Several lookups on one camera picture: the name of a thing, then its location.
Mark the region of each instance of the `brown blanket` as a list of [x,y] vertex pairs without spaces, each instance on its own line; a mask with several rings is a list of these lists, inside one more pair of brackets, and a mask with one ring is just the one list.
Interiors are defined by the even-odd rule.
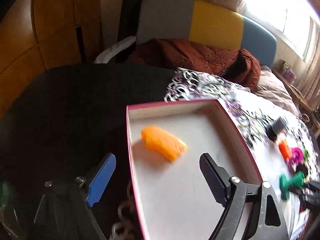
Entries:
[[259,61],[246,49],[217,49],[185,39],[152,39],[137,45],[126,62],[206,72],[249,87],[252,92],[261,70]]

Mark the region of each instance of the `black table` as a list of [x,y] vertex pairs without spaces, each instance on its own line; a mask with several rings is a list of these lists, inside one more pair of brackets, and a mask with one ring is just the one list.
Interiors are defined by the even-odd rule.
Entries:
[[46,181],[85,175],[112,152],[115,172],[93,206],[108,237],[130,179],[126,106],[162,101],[173,76],[136,64],[79,64],[38,76],[0,121],[1,174],[26,203],[28,220]]

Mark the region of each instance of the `toy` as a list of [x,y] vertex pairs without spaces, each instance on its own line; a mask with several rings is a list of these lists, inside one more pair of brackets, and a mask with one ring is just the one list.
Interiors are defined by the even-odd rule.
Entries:
[[279,143],[279,150],[285,160],[292,157],[291,150],[290,150],[290,148],[287,144],[287,140],[285,138]]
[[303,173],[302,171],[299,171],[295,175],[293,175],[290,179],[287,179],[284,174],[280,175],[280,190],[281,190],[281,198],[283,200],[289,200],[290,199],[290,193],[288,188],[292,185],[295,185],[297,187],[301,187],[303,185]]
[[291,186],[289,191],[298,195],[303,209],[308,208],[311,211],[319,210],[320,208],[320,183],[311,180],[303,184],[301,187]]
[[154,125],[144,128],[141,136],[147,149],[157,151],[169,161],[175,160],[188,150],[187,145],[179,138]]
[[302,149],[302,152],[303,152],[303,157],[304,157],[304,160],[308,160],[309,158],[309,152],[306,150],[306,149]]
[[299,164],[303,160],[303,152],[300,148],[292,148],[291,149],[292,156],[288,159],[288,163],[293,164]]
[[266,135],[271,141],[275,142],[278,134],[286,127],[287,120],[284,117],[279,117],[272,125],[266,128]]
[[302,171],[305,179],[307,179],[309,177],[309,169],[305,163],[299,163],[297,165],[295,173],[298,173],[299,171]]

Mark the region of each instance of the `window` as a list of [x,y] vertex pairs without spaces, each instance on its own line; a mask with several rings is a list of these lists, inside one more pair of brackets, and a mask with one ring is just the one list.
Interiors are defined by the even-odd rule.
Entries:
[[246,0],[245,16],[283,39],[301,58],[308,52],[317,17],[307,0]]

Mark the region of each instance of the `yellow headboard panel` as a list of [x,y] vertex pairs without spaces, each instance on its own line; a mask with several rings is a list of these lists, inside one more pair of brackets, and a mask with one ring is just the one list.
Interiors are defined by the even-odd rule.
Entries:
[[221,49],[239,49],[243,17],[211,3],[195,1],[189,40]]

